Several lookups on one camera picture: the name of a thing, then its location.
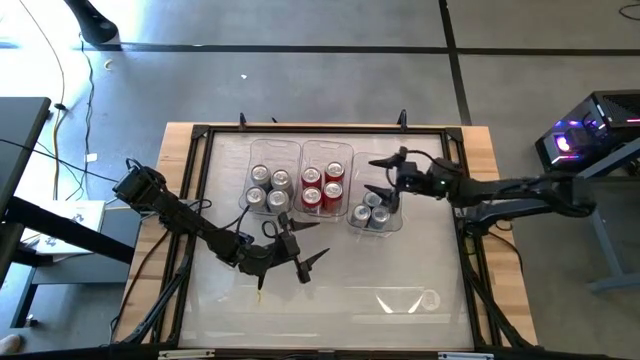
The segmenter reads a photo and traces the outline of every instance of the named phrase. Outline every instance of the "desk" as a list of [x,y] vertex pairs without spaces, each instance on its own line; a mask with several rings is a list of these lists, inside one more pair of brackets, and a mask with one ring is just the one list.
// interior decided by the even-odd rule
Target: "desk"
[[[167,179],[167,186],[170,191],[179,193],[180,185],[183,178],[185,164],[187,162],[187,153],[191,141],[193,123],[169,123],[167,125],[160,155],[156,169],[162,173]],[[215,124],[216,126],[228,125],[237,126],[237,124]],[[296,124],[297,126],[323,126],[322,124]],[[261,126],[260,124],[251,124],[251,126]],[[358,125],[346,125],[357,128]],[[397,127],[396,125],[375,125],[381,128]],[[462,127],[464,144],[467,155],[467,162],[471,176],[478,180],[495,180],[499,178],[493,146],[489,129],[486,127]],[[200,163],[204,146],[199,146],[200,150],[196,153],[194,176],[189,188],[189,198],[195,197],[196,182],[200,171]],[[497,229],[494,231],[513,242],[510,232],[502,232]],[[164,230],[157,223],[156,219],[149,219],[142,224],[138,244],[133,263],[129,273],[129,281],[138,271],[142,258],[147,254],[151,247],[162,236]],[[184,250],[186,237],[182,240],[181,247],[178,252],[180,259]],[[155,254],[153,254],[143,269],[140,279],[132,290],[131,296],[127,304],[125,304],[124,313],[120,322],[120,326],[116,332],[116,339],[121,340],[130,334],[133,329],[142,320],[149,311],[160,290],[162,281],[165,259],[168,252],[168,243],[161,245]],[[496,302],[518,329],[520,334],[529,342],[536,343],[535,331],[529,312],[529,304],[522,274],[518,265],[517,256],[511,249],[506,247],[500,241],[488,236],[484,240],[486,258],[489,270],[489,278]],[[175,307],[174,299],[169,303],[164,318],[164,331],[161,339],[166,340],[168,329],[171,327],[173,312]],[[489,339],[489,327],[486,321],[486,312],[483,306],[478,307],[480,315],[481,330],[483,337]]]

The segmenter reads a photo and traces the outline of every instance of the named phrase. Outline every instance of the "clear plastic bin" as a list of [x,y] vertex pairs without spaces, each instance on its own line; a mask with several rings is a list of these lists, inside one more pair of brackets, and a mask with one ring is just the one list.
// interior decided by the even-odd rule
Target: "clear plastic bin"
[[298,211],[298,217],[303,221],[315,221],[315,222],[338,222],[342,216],[347,213],[349,208],[349,188],[351,183],[351,168],[353,160],[353,147],[349,144],[332,142],[332,141],[319,141],[309,140],[302,145],[302,163],[300,166],[300,174],[306,169],[313,167],[317,169],[321,176],[321,188],[322,192],[324,185],[327,183],[325,170],[327,165],[332,162],[340,163],[344,168],[344,174],[342,177],[342,202],[335,211],[326,211],[322,206],[318,211],[309,211],[302,203],[302,177],[297,178],[298,193],[294,201],[295,208]]
[[[289,212],[293,208],[294,199],[296,198],[296,190],[298,187],[298,179],[300,177],[300,144],[287,140],[258,139],[251,143],[251,158],[245,176],[242,195],[238,200],[241,209],[247,206],[246,193],[249,188],[256,186],[251,180],[251,170],[256,165],[264,165],[269,169],[269,175],[273,175],[278,170],[285,170],[291,177],[292,196],[289,199],[289,206],[286,211]],[[275,216],[267,206],[264,211],[255,211],[249,209],[250,212],[260,215]]]
[[[375,236],[388,236],[392,232],[396,232],[402,228],[402,194],[400,194],[400,206],[398,211],[390,214],[389,220],[379,229],[372,228],[370,226],[361,226],[352,217],[353,211],[356,206],[364,203],[364,196],[369,192],[364,185],[374,185],[382,188],[391,188],[387,177],[385,175],[385,169],[369,165],[371,160],[380,160],[388,158],[389,155],[372,154],[372,153],[357,153],[353,157],[353,171],[351,178],[350,200],[349,200],[349,212],[346,216],[347,222],[354,230],[362,232],[362,234],[371,234]],[[395,179],[395,169],[389,171],[391,179]]]

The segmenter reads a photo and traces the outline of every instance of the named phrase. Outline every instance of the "black cable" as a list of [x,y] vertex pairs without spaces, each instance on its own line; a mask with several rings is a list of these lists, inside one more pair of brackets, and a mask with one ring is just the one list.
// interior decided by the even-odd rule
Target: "black cable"
[[[271,225],[273,227],[273,235],[267,233],[267,225]],[[264,235],[267,239],[275,239],[276,235],[278,235],[278,228],[276,227],[276,223],[269,220],[262,223],[262,235]]]
[[84,195],[85,193],[83,188],[83,183],[86,180],[86,171],[88,170],[88,167],[89,167],[89,163],[87,162],[87,156],[89,155],[89,134],[91,133],[91,116],[93,115],[93,94],[95,93],[95,88],[96,88],[93,82],[93,66],[91,65],[91,59],[89,59],[89,56],[84,51],[84,40],[82,39],[81,32],[78,33],[78,38],[80,39],[80,51],[82,52],[82,55],[84,55],[85,59],[87,60],[87,65],[89,66],[89,83],[91,84],[91,89],[89,90],[89,99],[87,100],[87,113],[84,118],[85,124],[87,126],[87,131],[85,132],[85,136],[84,136],[84,159],[83,159],[84,172],[80,177],[80,186],[78,186],[78,188],[71,195],[69,195],[69,197],[67,197],[67,200],[69,200],[78,191],[81,191],[80,196],[78,196],[78,199],[82,198],[82,195]]
[[491,231],[489,231],[489,235],[507,244],[507,246],[509,246],[513,251],[515,251],[516,255],[518,256],[518,262],[520,263],[520,272],[524,274],[524,268],[522,266],[522,256],[520,256],[520,251],[518,251],[518,248],[516,248],[516,246],[510,243],[507,239],[503,238],[502,236],[496,235]]
[[228,228],[232,227],[233,225],[235,225],[238,221],[240,221],[241,218],[244,217],[244,215],[247,213],[247,211],[249,211],[249,206],[247,205],[247,207],[244,208],[244,211],[242,211],[242,214],[240,214],[240,216],[238,216],[235,220],[233,220],[232,222],[228,223],[227,225],[216,229],[216,231],[222,231],[222,230],[227,230]]
[[[44,151],[49,153],[49,155],[53,156],[53,152],[51,152],[51,150],[47,149],[46,146],[42,145],[42,143],[40,143],[40,141],[36,141],[36,144],[40,145],[44,149]],[[67,164],[62,164],[62,165],[67,169],[67,171],[69,171],[69,173],[73,177],[73,180],[75,180],[76,184],[81,184],[80,180],[78,180],[78,177],[73,172],[73,170],[71,170],[71,168]]]
[[[499,221],[507,222],[509,224],[509,227],[506,227],[506,228],[500,227],[500,225],[498,225]],[[500,231],[511,231],[511,230],[513,230],[513,223],[511,221],[509,221],[509,220],[498,220],[498,221],[496,221],[495,225],[496,225],[496,228],[498,228],[498,230],[500,230]]]
[[153,245],[151,250],[149,250],[149,252],[142,259],[142,262],[138,267],[138,271],[136,271],[136,274],[133,276],[133,280],[131,280],[131,285],[129,286],[129,289],[127,289],[127,293],[124,295],[124,298],[122,299],[122,304],[120,305],[120,310],[118,311],[118,315],[116,315],[116,317],[114,317],[109,323],[109,328],[111,329],[111,334],[109,334],[109,344],[113,343],[114,331],[116,327],[118,327],[118,324],[120,323],[120,318],[122,317],[122,313],[124,312],[124,307],[127,305],[127,301],[129,301],[129,296],[131,296],[131,290],[133,289],[134,285],[136,284],[136,282],[140,278],[140,275],[142,274],[142,269],[146,265],[147,261],[149,261],[149,259],[151,258],[151,255],[153,255],[153,253],[168,238],[168,236],[169,236],[169,230],[164,232],[164,234],[158,240],[158,242],[156,242],[156,244]]
[[422,150],[407,150],[407,154],[420,154],[423,156],[426,156],[427,158],[429,158],[429,160],[431,160],[432,163],[436,164],[436,166],[445,169],[447,171],[453,171],[453,172],[460,172],[460,170],[455,169],[455,168],[450,168],[448,166],[444,166],[442,164],[440,164],[439,162],[436,161],[436,159],[433,158],[433,156],[429,155],[428,153],[422,151]]
[[631,16],[631,15],[625,13],[625,10],[630,9],[630,8],[634,8],[634,7],[638,7],[638,6],[640,6],[640,2],[637,3],[637,4],[625,5],[625,6],[621,7],[620,9],[618,9],[618,13],[620,15],[626,17],[629,20],[640,21],[640,17]]
[[20,145],[20,144],[18,144],[18,143],[13,142],[13,141],[6,140],[6,139],[0,139],[0,142],[7,143],[7,144],[10,144],[10,145],[14,145],[14,146],[17,146],[17,147],[21,147],[21,148],[23,148],[23,149],[25,149],[25,150],[29,150],[29,151],[34,152],[34,153],[36,153],[36,154],[44,155],[44,156],[46,156],[46,157],[52,158],[53,160],[56,160],[56,161],[60,162],[61,164],[68,165],[68,166],[70,166],[70,167],[72,167],[72,168],[74,168],[74,169],[76,169],[76,170],[79,170],[79,171],[82,171],[82,172],[86,172],[87,174],[89,174],[89,175],[93,175],[93,176],[98,177],[98,178],[100,178],[100,179],[107,180],[107,181],[111,181],[111,182],[114,182],[114,183],[117,183],[117,182],[118,182],[118,180],[114,180],[114,179],[108,178],[108,177],[106,177],[106,176],[102,176],[102,175],[96,174],[96,173],[91,172],[91,171],[85,171],[85,170],[83,170],[83,169],[81,169],[81,168],[79,168],[79,167],[77,167],[77,166],[75,166],[75,165],[71,165],[71,164],[69,164],[68,162],[66,162],[66,161],[64,161],[64,160],[61,160],[60,158],[57,158],[57,157],[55,157],[55,156],[52,156],[52,155],[49,155],[49,154],[43,153],[42,151],[38,151],[38,150],[36,150],[36,149],[32,149],[32,148],[26,147],[26,146],[24,146],[24,145]]

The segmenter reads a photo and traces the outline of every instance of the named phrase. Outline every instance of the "gray floor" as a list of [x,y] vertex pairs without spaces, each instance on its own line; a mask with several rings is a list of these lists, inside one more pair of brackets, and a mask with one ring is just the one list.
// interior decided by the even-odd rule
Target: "gray floor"
[[[460,47],[640,47],[640,22],[620,17],[625,0],[449,0]],[[120,40],[158,44],[444,46],[437,0],[95,0],[120,27]],[[88,68],[78,27],[61,2],[25,0],[65,68],[61,157],[82,159]],[[60,96],[57,66],[17,2],[0,5],[0,95]],[[168,121],[395,122],[459,124],[444,55],[98,53],[90,52],[96,93],[91,170],[119,177],[123,159],[154,164]],[[103,66],[111,59],[110,70]],[[541,167],[533,141],[593,90],[640,88],[635,57],[461,56],[474,125],[491,128],[502,176]],[[41,142],[50,146],[50,125]],[[63,177],[67,189],[72,183]],[[90,179],[92,199],[110,185]],[[585,283],[607,275],[594,234],[581,220],[545,215],[519,220],[516,241],[540,343],[549,349],[638,358],[640,289],[593,295]],[[0,292],[0,335],[26,270],[11,269]],[[107,338],[122,286],[50,286],[32,312],[42,328],[24,329],[27,350],[95,346]]]

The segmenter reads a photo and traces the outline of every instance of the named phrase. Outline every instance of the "cable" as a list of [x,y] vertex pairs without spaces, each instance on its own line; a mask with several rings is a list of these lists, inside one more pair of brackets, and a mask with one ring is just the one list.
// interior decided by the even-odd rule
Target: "cable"
[[448,166],[444,166],[442,164],[440,164],[439,162],[436,161],[436,159],[433,158],[433,156],[429,155],[428,153],[422,151],[422,150],[408,150],[407,154],[420,154],[423,156],[426,156],[427,158],[429,158],[429,160],[431,160],[432,163],[436,164],[436,166],[448,170],[448,171],[453,171],[453,172],[460,172],[460,170],[455,169],[455,168],[450,168]]
[[[504,221],[504,222],[508,223],[509,227],[506,227],[506,228],[500,227],[500,225],[498,225],[499,221]],[[511,230],[513,230],[513,223],[511,221],[509,221],[509,220],[498,220],[498,221],[496,221],[495,225],[496,225],[496,228],[498,228],[498,230],[500,230],[500,231],[511,231]]]
[[629,4],[629,5],[625,5],[623,7],[621,7],[620,9],[618,9],[618,13],[624,17],[626,17],[629,20],[635,20],[635,21],[640,21],[640,17],[635,17],[635,16],[631,16],[627,13],[625,13],[625,10],[630,9],[630,8],[634,8],[640,6],[640,2],[637,4]]
[[82,173],[82,177],[80,178],[80,186],[71,195],[69,195],[67,200],[69,200],[75,193],[77,193],[80,190],[82,190],[82,192],[80,193],[80,196],[78,198],[82,198],[82,195],[84,195],[84,192],[85,192],[83,188],[83,183],[85,182],[85,179],[86,179],[85,175],[89,166],[89,163],[87,162],[87,156],[89,155],[89,134],[91,133],[91,116],[93,115],[93,105],[92,105],[93,95],[96,89],[96,86],[93,82],[93,66],[91,66],[91,59],[89,59],[89,56],[84,51],[84,40],[82,39],[81,32],[78,33],[78,38],[80,39],[80,51],[82,52],[82,55],[84,55],[85,59],[87,60],[87,65],[89,66],[89,83],[91,84],[91,90],[89,90],[89,99],[87,100],[87,113],[84,118],[84,121],[87,126],[87,131],[85,132],[85,136],[84,136],[84,158],[83,158],[85,172]]
[[247,211],[249,211],[249,206],[248,205],[247,205],[247,207],[244,208],[244,211],[242,211],[242,214],[240,214],[240,216],[238,216],[235,220],[233,220],[232,222],[228,223],[227,225],[225,225],[225,226],[223,226],[221,228],[217,228],[216,231],[227,230],[228,228],[232,227],[238,221],[241,221],[241,219],[244,217],[244,215],[247,213]]
[[151,250],[149,250],[149,252],[142,259],[142,262],[138,267],[138,271],[136,271],[136,274],[133,276],[133,280],[131,280],[131,285],[129,286],[129,289],[127,289],[127,293],[124,295],[124,298],[122,299],[122,304],[120,305],[120,310],[118,311],[118,315],[116,315],[116,317],[114,317],[109,323],[109,330],[110,330],[109,344],[113,343],[113,335],[114,335],[115,329],[116,327],[118,327],[118,324],[120,323],[120,318],[124,313],[124,307],[127,305],[127,301],[129,301],[129,296],[131,296],[131,290],[133,289],[133,286],[136,284],[136,282],[140,278],[140,275],[142,274],[142,269],[146,265],[147,261],[149,261],[149,259],[151,258],[151,255],[153,255],[153,253],[168,238],[168,236],[169,236],[169,230],[164,232],[164,234],[158,240],[158,242],[156,242],[156,244],[153,245]]
[[491,231],[489,231],[489,235],[491,235],[494,238],[496,238],[496,239],[502,241],[503,243],[507,244],[513,251],[515,251],[516,255],[518,255],[518,262],[520,263],[520,272],[524,274],[524,268],[522,266],[522,256],[520,256],[520,251],[518,251],[516,246],[513,245],[512,243],[510,243],[507,239],[503,238],[502,236],[496,235],[496,234],[492,233]]
[[[36,25],[36,27],[40,31],[40,34],[42,34],[42,37],[44,38],[44,40],[49,45],[49,48],[51,49],[51,52],[53,53],[53,56],[56,58],[56,62],[58,63],[58,68],[60,69],[60,78],[62,79],[62,93],[60,94],[60,102],[59,102],[59,104],[62,104],[63,101],[64,101],[64,90],[65,90],[64,70],[62,69],[62,63],[60,62],[60,58],[58,57],[58,53],[56,53],[56,50],[53,48],[53,45],[51,45],[51,41],[49,41],[49,38],[47,37],[47,35],[44,33],[44,31],[40,27],[40,24],[38,24],[38,22],[36,21],[36,18],[33,17],[33,14],[31,14],[31,11],[29,11],[29,9],[22,2],[22,0],[18,0],[18,1],[20,1],[20,5],[22,5],[24,10],[27,12],[27,14],[29,14],[29,17],[31,18],[31,20],[33,20],[33,23]],[[53,155],[54,155],[55,159],[58,158],[57,134],[58,134],[58,127],[59,127],[58,124],[60,122],[60,113],[61,112],[62,112],[62,110],[58,109],[58,114],[56,115],[56,121],[55,121],[54,126],[53,126]],[[60,173],[60,165],[58,163],[58,160],[56,160],[56,167],[55,167],[55,171],[54,171],[54,174],[53,174],[53,199],[54,200],[58,199],[58,178],[59,178],[59,173]]]
[[[74,168],[74,169],[76,169],[76,170],[79,170],[79,171],[85,172],[83,169],[81,169],[81,168],[79,168],[79,167],[77,167],[77,166],[75,166],[75,165],[71,165],[71,164],[69,164],[68,162],[66,162],[66,161],[64,161],[64,160],[61,160],[61,159],[60,159],[60,158],[58,158],[58,157],[55,157],[55,156],[52,156],[52,155],[49,155],[49,154],[43,153],[42,151],[38,151],[38,150],[36,150],[36,149],[32,149],[32,148],[26,147],[26,146],[24,146],[24,145],[20,145],[20,144],[18,144],[18,143],[15,143],[15,142],[13,142],[13,141],[6,140],[6,139],[0,139],[0,142],[7,143],[7,144],[10,144],[10,145],[14,145],[14,146],[17,146],[17,147],[23,148],[23,149],[25,149],[25,150],[29,150],[29,151],[31,151],[31,152],[34,152],[34,153],[37,153],[37,154],[40,154],[40,155],[44,155],[44,156],[46,156],[46,157],[52,158],[53,160],[59,161],[61,164],[64,164],[64,165],[70,166],[70,167],[72,167],[72,168]],[[95,177],[97,177],[97,178],[103,179],[103,180],[111,181],[111,182],[114,182],[114,183],[117,183],[117,182],[118,182],[118,180],[114,180],[114,179],[108,178],[108,177],[106,177],[106,176],[102,176],[102,175],[96,174],[96,173],[91,172],[91,171],[86,171],[86,173],[87,173],[87,174],[89,174],[89,175],[93,175],[93,176],[95,176]]]
[[[46,146],[42,145],[40,141],[36,141],[36,144],[40,145],[44,149],[44,151],[49,153],[49,155],[53,156],[53,153],[51,152],[51,150],[47,149]],[[64,165],[64,167],[67,168],[67,171],[69,171],[71,176],[73,176],[73,180],[75,180],[76,184],[82,184],[80,180],[78,180],[78,178],[76,177],[76,174],[73,172],[73,170],[71,170],[71,168],[67,164],[62,164],[62,165]]]

